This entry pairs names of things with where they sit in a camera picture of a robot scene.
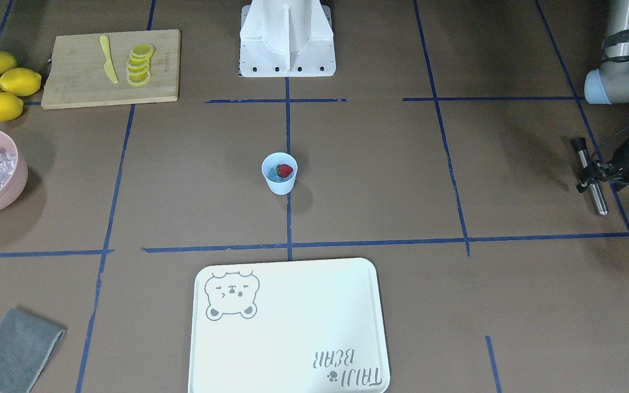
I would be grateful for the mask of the steel muddler black tip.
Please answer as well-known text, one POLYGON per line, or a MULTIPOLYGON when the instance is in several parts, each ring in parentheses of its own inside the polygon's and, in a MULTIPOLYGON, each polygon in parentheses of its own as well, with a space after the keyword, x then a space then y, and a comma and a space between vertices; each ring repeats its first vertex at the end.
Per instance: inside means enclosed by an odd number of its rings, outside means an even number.
POLYGON ((599 216, 606 216, 609 212, 607 204, 602 195, 601 187, 597 182, 584 182, 582 181, 581 173, 586 171, 586 174, 589 175, 592 172, 592 159, 589 156, 586 139, 584 138, 574 138, 570 140, 570 145, 572 145, 572 149, 574 149, 575 154, 579 159, 579 163, 581 165, 581 169, 579 174, 577 174, 578 184, 577 189, 580 193, 587 192, 591 196, 592 204, 594 204, 594 208, 596 209, 597 214, 599 216))

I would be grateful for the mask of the yellow lemon one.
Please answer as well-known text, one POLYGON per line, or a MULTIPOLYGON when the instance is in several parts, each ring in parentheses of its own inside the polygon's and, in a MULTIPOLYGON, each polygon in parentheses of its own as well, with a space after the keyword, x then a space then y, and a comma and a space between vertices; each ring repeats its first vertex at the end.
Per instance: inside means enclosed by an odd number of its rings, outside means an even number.
POLYGON ((0 92, 0 122, 8 122, 22 115, 24 102, 9 92, 0 92))

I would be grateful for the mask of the yellow plastic knife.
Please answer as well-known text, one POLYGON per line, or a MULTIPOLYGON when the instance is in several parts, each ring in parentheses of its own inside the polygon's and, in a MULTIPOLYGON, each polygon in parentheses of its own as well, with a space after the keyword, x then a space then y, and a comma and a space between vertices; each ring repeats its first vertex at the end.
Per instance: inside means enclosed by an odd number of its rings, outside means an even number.
POLYGON ((118 79, 117 74, 115 72, 115 66, 114 66, 114 63, 112 61, 112 54, 111 54, 111 48, 110 48, 110 38, 107 35, 103 34, 103 35, 100 35, 98 40, 99 40, 100 47, 102 48, 102 52, 103 52, 103 56, 104 56, 103 70, 104 70, 108 80, 110 80, 110 82, 118 83, 119 79, 118 79))

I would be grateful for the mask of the cream bear tray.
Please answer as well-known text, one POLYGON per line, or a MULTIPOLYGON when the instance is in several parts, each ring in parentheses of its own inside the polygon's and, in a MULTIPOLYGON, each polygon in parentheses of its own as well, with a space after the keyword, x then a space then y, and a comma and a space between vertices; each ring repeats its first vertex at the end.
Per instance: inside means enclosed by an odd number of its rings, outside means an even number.
POLYGON ((195 277, 189 392, 385 392, 390 384, 368 259, 212 265, 195 277))

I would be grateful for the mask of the yellow lemon slices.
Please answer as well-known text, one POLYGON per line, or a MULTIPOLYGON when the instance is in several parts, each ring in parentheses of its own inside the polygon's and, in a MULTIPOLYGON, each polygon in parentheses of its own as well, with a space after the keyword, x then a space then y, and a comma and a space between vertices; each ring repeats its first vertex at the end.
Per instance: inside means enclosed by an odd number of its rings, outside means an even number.
POLYGON ((131 86, 142 86, 151 80, 151 62, 155 49, 150 43, 133 45, 126 62, 126 82, 131 86))

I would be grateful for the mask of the light blue plastic cup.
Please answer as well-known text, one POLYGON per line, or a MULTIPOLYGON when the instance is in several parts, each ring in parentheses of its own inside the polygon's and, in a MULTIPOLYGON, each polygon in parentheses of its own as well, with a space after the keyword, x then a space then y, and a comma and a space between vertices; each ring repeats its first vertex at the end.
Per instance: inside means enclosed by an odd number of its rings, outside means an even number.
POLYGON ((274 152, 265 157, 260 171, 272 193, 286 195, 294 189, 299 165, 292 155, 274 152))

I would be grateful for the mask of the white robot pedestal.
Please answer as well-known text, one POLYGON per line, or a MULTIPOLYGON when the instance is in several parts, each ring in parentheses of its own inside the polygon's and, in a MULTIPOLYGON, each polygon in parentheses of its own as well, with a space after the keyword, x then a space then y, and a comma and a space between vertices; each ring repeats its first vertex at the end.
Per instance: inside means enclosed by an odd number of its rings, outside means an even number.
POLYGON ((320 1, 252 1, 241 9, 238 72, 318 78, 336 72, 331 10, 320 1))

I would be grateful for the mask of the wooden cutting board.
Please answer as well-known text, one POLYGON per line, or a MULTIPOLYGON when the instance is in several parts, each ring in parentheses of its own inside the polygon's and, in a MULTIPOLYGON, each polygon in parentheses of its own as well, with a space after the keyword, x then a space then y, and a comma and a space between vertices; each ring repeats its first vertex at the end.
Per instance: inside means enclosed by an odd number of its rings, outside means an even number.
POLYGON ((149 104, 178 99, 181 32, 178 29, 110 32, 110 55, 118 83, 110 81, 103 65, 100 33, 59 35, 51 55, 51 70, 43 88, 43 109, 75 109, 98 105, 149 104), (148 83, 127 81, 127 61, 135 45, 155 47, 148 83))

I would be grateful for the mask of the yellow lemon two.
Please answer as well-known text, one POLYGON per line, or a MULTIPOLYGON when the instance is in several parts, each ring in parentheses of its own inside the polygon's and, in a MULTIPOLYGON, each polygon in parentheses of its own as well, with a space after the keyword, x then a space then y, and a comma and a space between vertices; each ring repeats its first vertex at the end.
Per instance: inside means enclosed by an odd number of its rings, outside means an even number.
POLYGON ((7 70, 0 77, 0 89, 18 97, 27 97, 41 88, 42 76, 35 70, 15 68, 7 70))

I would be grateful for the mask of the grey folded cloth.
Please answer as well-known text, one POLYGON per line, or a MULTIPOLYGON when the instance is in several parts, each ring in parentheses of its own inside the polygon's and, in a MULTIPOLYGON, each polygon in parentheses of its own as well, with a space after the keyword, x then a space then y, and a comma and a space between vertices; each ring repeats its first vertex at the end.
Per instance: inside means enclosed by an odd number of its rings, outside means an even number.
POLYGON ((62 325, 10 309, 0 320, 0 392, 30 392, 67 333, 62 325))

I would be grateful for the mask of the red strawberry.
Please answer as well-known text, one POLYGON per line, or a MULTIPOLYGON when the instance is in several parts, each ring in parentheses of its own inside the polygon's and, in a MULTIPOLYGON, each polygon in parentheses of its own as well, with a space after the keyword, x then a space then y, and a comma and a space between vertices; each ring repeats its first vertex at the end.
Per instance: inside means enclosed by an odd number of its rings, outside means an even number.
POLYGON ((294 172, 294 167, 290 166, 289 164, 278 164, 276 167, 276 175, 280 178, 280 179, 285 179, 287 177, 290 176, 290 174, 292 174, 294 172))

